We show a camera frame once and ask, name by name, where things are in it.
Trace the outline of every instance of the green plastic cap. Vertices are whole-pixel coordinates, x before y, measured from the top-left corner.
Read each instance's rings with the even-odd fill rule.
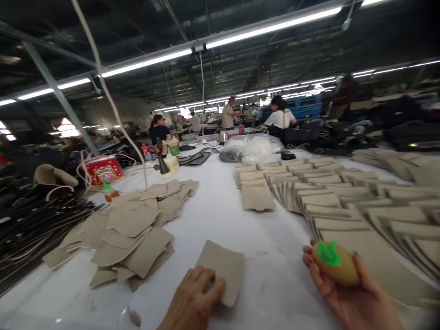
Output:
[[[341,265],[341,257],[336,253],[335,246],[336,242],[332,241],[327,246],[322,242],[319,242],[318,245],[318,256],[321,258],[321,260],[332,267],[340,266]]]

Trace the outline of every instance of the white shirt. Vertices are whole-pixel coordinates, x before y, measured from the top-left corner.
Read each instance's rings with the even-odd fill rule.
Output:
[[[279,128],[288,128],[292,119],[295,119],[295,116],[289,109],[284,109],[284,111],[277,110],[270,114],[264,124],[267,126],[275,125]]]
[[[202,125],[200,124],[200,118],[197,116],[191,117],[188,119],[189,123],[192,125],[192,130],[194,132],[199,132],[202,129]]]

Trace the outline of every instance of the steel beam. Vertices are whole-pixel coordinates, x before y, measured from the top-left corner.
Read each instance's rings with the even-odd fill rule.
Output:
[[[72,107],[70,106],[70,104],[67,101],[66,97],[64,96],[63,92],[58,89],[57,84],[56,84],[56,80],[54,79],[54,77],[50,73],[46,64],[41,59],[35,46],[28,41],[23,41],[22,43],[23,43],[24,48],[27,50],[29,55],[32,57],[32,60],[34,61],[35,65],[37,66],[37,68],[40,70],[41,74],[45,78],[49,87],[54,90],[54,94],[55,94],[56,98],[61,103],[62,107],[64,108],[67,115],[71,119],[73,125],[75,125],[77,130],[80,131],[85,143],[88,145],[88,147],[90,148],[90,150],[92,151],[92,153],[95,156],[99,156],[99,151],[96,148],[96,146],[94,145],[94,143],[88,137],[86,130],[83,128],[83,123],[81,123],[78,116],[73,111]]]
[[[67,51],[65,49],[62,49],[60,47],[54,46],[52,44],[49,44],[45,41],[42,41],[36,37],[31,36],[30,34],[24,33],[22,31],[19,31],[17,29],[14,29],[13,27],[10,27],[9,25],[7,25],[4,22],[0,22],[0,33],[7,35],[9,37],[12,37],[14,39],[18,39],[18,40],[25,40],[25,41],[29,41],[33,44],[37,44],[41,47],[45,47],[55,53],[73,58],[74,60],[77,60],[78,62],[81,62],[87,66],[90,66],[94,69],[96,69],[96,64],[93,61],[90,61],[84,57],[81,57],[79,55],[76,55],[74,53],[71,53],[70,51]]]

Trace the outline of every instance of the dark hair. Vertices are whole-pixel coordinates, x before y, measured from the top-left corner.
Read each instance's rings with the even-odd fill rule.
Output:
[[[159,120],[161,120],[162,118],[163,118],[162,115],[159,115],[159,114],[154,115],[154,116],[153,116],[153,120],[151,121],[151,124],[150,124],[150,129],[149,129],[149,131],[151,131],[151,129],[153,128],[153,126],[156,125],[157,122],[158,122]]]
[[[283,99],[281,95],[275,96],[272,101],[270,102],[271,105],[277,105],[278,110],[284,111],[285,108],[287,108],[287,103]]]

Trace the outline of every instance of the green container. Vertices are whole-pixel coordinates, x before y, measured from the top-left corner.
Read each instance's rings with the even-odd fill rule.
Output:
[[[168,149],[170,151],[170,154],[173,156],[177,156],[178,154],[180,154],[179,145],[174,146],[174,147],[168,146]]]

